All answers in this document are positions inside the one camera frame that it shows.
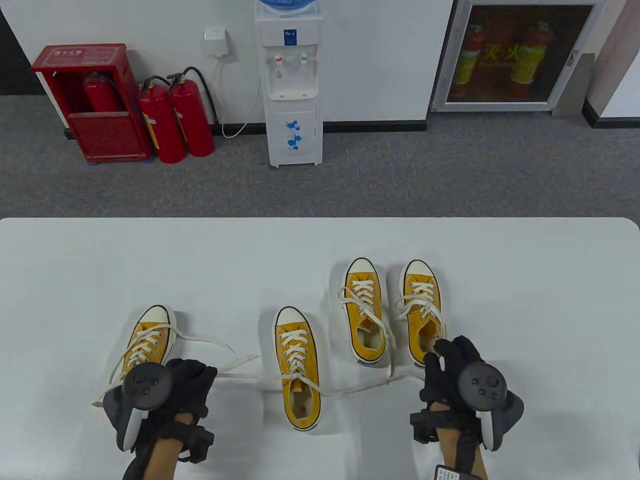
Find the water dispenser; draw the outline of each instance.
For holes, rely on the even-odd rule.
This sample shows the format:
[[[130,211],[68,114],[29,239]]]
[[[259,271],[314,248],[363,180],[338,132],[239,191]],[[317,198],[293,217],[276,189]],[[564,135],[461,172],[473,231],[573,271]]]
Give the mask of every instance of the water dispenser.
[[[256,0],[255,29],[273,166],[322,163],[318,0]]]

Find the canvas shoe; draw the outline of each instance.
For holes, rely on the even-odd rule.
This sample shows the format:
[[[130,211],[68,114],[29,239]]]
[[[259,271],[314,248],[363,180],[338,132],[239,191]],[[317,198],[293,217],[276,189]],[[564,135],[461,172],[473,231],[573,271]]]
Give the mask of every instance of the canvas shoe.
[[[393,335],[382,321],[380,278],[371,261],[354,260],[342,277],[338,293],[349,326],[351,352],[361,364],[375,364]]]
[[[131,333],[127,349],[118,359],[118,363],[111,371],[109,385],[106,392],[122,384],[127,373],[133,367],[144,362],[155,362],[164,365],[175,344],[176,338],[182,337],[186,340],[196,342],[206,342],[215,346],[226,348],[233,352],[232,348],[216,339],[205,339],[190,337],[178,330],[175,320],[175,313],[164,305],[154,305],[149,307],[138,319],[136,326]],[[92,403],[93,406],[101,407],[104,393],[98,400]]]
[[[273,341],[280,366],[284,410],[293,428],[308,431],[320,420],[317,351],[311,326],[294,307],[285,307],[273,321]],[[297,375],[300,378],[288,378]]]
[[[396,305],[401,309],[397,318],[408,324],[409,358],[416,366],[424,368],[424,356],[434,352],[436,340],[445,338],[438,280],[425,262],[414,260],[403,268],[400,300]]]

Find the hand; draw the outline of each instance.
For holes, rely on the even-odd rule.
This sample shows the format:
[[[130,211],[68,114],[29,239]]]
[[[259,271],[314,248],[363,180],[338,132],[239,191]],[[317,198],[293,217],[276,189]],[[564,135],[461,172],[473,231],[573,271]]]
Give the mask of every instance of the hand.
[[[438,401],[453,410],[471,410],[460,397],[458,378],[467,365],[484,362],[478,350],[466,337],[458,337],[452,342],[438,340],[434,350],[444,358],[445,369],[440,368],[440,360],[435,353],[424,357],[425,382],[420,399],[423,402]]]
[[[178,414],[191,414],[191,424],[195,425],[209,413],[206,407],[207,396],[218,370],[196,360],[180,358],[170,360],[166,367],[171,372],[173,381],[171,394],[164,405],[149,412],[148,419],[143,420],[134,451],[153,446],[160,431],[172,423]]]

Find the carpet floor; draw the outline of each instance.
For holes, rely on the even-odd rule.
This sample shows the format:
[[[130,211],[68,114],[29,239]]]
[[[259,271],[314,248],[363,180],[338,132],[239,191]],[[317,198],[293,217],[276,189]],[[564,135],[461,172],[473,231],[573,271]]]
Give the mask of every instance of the carpet floor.
[[[0,217],[623,216],[640,131],[544,113],[429,116],[427,132],[328,134],[321,166],[269,166],[265,136],[207,159],[88,167],[47,97],[0,97]]]

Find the fire extinguisher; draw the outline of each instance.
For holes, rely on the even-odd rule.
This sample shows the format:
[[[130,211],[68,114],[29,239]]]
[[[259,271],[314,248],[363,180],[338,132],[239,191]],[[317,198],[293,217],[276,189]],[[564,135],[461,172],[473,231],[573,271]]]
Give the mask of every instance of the fire extinguisher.
[[[194,71],[200,77],[205,88],[205,92],[209,98],[211,109],[213,112],[214,122],[218,123],[216,107],[209,91],[207,83],[204,81],[202,73],[195,67],[188,67],[181,74],[169,75],[167,78],[172,80],[169,95],[171,104],[175,110],[175,114],[182,127],[182,132],[187,141],[189,152],[194,157],[207,157],[216,150],[216,144],[213,140],[213,133],[207,119],[207,112],[204,109],[202,96],[198,84],[192,80],[186,80],[184,77],[190,71]]]
[[[151,77],[140,84],[138,100],[142,115],[145,117],[151,140],[163,163],[180,163],[187,156],[180,124],[175,117],[169,98],[169,91],[164,85],[155,85],[153,80],[162,77]]]
[[[84,79],[83,86],[94,112],[125,110],[118,86],[109,77],[93,72]]]
[[[458,58],[458,65],[456,66],[456,73],[451,86],[451,97],[460,98],[467,93],[467,86],[471,81],[485,42],[486,35],[482,25],[470,25]]]
[[[537,26],[529,29],[527,37],[520,47],[518,61],[511,71],[511,88],[509,99],[527,100],[529,89],[534,81],[540,63],[545,59],[547,47],[553,42],[554,34],[549,24],[539,21]]]

